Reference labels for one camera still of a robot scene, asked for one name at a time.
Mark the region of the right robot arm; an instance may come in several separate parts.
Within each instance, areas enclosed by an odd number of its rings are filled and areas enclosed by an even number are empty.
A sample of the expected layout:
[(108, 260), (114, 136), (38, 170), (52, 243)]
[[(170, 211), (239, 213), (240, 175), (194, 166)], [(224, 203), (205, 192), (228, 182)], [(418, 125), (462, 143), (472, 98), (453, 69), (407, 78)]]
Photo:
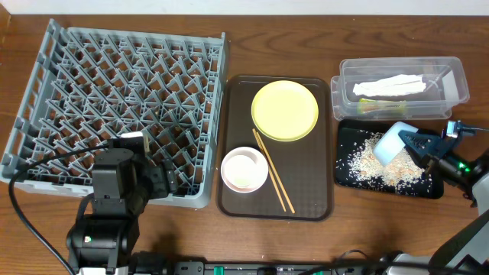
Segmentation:
[(488, 150), (466, 160), (456, 147), (481, 128), (451, 121), (440, 135), (417, 129), (391, 128), (377, 145), (376, 156), (393, 159), (396, 149), (407, 150), (415, 164), (430, 176), (461, 191), (469, 216), (453, 230), (432, 255), (399, 253), (385, 274), (487, 274), (488, 273)]

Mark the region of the green plastic wrapper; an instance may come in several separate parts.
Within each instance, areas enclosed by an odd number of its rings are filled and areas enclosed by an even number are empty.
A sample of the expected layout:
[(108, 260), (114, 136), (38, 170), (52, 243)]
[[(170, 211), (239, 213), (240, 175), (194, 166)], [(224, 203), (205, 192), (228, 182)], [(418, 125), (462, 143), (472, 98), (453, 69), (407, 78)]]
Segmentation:
[(404, 113), (406, 101), (386, 101), (360, 98), (357, 112), (358, 114), (367, 113)]

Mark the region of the white napkin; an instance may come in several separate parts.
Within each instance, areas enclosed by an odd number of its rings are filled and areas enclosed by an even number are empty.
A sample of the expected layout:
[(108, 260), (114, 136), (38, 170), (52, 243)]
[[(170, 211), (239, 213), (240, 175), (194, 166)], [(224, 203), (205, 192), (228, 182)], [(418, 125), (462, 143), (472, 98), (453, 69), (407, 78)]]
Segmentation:
[(366, 97), (404, 96), (423, 92), (426, 84), (421, 75), (400, 74), (373, 82), (355, 84), (353, 93)]

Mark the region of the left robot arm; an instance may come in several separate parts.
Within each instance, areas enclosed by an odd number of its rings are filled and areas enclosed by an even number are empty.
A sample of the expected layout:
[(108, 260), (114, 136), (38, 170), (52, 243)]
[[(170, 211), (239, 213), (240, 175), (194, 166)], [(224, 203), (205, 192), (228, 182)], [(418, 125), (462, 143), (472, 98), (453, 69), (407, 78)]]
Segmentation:
[(77, 274), (166, 274), (170, 266), (149, 252), (134, 253), (138, 218), (149, 200), (177, 191), (170, 160), (148, 159), (148, 136), (140, 131), (108, 140), (96, 155), (93, 191), (79, 205), (66, 236), (68, 264)]

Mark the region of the light blue bowl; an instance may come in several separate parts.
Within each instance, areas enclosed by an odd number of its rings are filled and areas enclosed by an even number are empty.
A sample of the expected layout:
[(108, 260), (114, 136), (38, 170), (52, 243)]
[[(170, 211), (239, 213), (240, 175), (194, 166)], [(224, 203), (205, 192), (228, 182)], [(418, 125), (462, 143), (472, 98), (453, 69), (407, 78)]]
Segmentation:
[(408, 131), (416, 133), (418, 128), (398, 121), (382, 136), (372, 150), (373, 155), (382, 166), (387, 166), (399, 152), (404, 149), (405, 144), (400, 139), (399, 133)]

